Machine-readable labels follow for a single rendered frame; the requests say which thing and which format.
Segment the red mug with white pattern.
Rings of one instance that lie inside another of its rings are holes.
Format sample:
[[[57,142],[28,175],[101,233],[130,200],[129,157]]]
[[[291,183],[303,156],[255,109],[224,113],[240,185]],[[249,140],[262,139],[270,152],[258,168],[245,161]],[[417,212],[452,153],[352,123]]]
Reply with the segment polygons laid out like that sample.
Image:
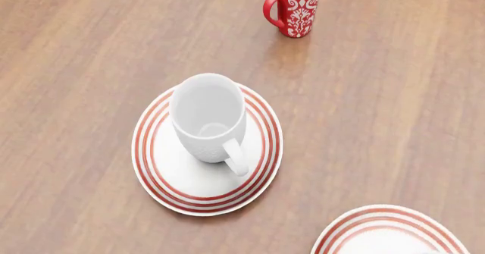
[[[319,0],[265,0],[262,11],[281,34],[302,38],[311,32]]]

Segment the white ceramic mug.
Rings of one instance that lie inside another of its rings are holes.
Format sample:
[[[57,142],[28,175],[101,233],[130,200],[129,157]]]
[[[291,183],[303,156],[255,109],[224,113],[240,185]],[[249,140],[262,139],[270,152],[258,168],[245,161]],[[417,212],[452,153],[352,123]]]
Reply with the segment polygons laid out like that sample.
[[[237,176],[249,172],[241,144],[246,104],[241,89],[220,74],[197,74],[176,86],[169,104],[176,134],[194,158],[225,162]]]

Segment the white plate with red rings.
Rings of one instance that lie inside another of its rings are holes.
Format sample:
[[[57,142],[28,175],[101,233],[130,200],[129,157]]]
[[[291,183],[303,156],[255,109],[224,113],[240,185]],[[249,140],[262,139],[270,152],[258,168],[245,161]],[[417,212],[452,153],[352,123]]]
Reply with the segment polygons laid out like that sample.
[[[139,117],[133,132],[133,169],[145,191],[166,208],[208,217],[249,204],[275,178],[283,157],[283,133],[269,104],[239,85],[246,101],[246,133],[241,149],[249,172],[236,176],[225,162],[194,158],[180,143],[169,115],[173,93],[158,96]]]
[[[470,254],[438,221],[400,205],[364,205],[334,219],[311,254]]]

